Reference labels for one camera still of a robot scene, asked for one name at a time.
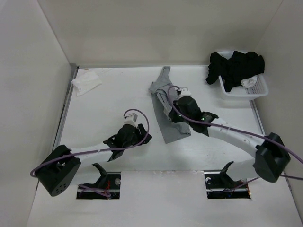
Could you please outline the grey tank top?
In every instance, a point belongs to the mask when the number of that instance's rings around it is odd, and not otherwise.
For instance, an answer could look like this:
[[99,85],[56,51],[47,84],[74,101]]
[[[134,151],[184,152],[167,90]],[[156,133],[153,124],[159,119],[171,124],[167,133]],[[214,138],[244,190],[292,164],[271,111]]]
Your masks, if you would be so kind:
[[170,66],[164,66],[149,91],[158,126],[166,144],[191,136],[190,127],[183,121],[173,122],[177,117],[170,101],[177,99],[177,92],[169,79]]

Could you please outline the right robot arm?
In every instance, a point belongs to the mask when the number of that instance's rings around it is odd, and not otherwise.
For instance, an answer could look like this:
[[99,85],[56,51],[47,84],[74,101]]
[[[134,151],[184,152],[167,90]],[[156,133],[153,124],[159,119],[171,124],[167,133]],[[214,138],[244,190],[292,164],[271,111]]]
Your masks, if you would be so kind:
[[275,133],[262,135],[236,129],[218,115],[202,112],[191,96],[169,98],[169,102],[172,108],[169,119],[173,123],[184,122],[193,131],[225,141],[252,157],[252,160],[226,164],[226,169],[219,176],[225,187],[247,177],[275,183],[291,160],[281,137]]

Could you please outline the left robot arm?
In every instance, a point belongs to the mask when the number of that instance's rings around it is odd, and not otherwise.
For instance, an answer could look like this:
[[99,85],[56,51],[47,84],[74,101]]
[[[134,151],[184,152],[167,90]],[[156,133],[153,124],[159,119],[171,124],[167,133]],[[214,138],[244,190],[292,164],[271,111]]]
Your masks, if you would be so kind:
[[[128,147],[147,144],[152,139],[142,124],[132,126],[124,124],[117,134],[109,137],[103,143],[109,146],[112,152],[109,161],[113,161],[123,155]],[[81,160],[73,156],[65,145],[58,146],[43,162],[42,167],[34,171],[34,176],[54,197],[63,193],[71,184],[79,167]]]

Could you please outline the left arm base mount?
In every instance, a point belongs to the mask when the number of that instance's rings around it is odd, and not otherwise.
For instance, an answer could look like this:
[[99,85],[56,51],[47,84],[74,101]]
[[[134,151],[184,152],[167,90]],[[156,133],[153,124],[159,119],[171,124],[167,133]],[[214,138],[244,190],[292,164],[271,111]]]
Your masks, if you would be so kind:
[[101,175],[95,183],[83,183],[77,189],[78,200],[118,200],[120,199],[121,172]]

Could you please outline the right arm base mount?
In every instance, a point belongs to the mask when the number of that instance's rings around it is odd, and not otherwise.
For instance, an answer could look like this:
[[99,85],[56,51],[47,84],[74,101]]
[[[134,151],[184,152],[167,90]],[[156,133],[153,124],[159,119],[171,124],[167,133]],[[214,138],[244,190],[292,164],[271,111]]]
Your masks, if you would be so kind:
[[234,181],[227,174],[218,171],[204,172],[204,178],[208,199],[250,199],[247,185],[235,189],[244,183],[241,180]]

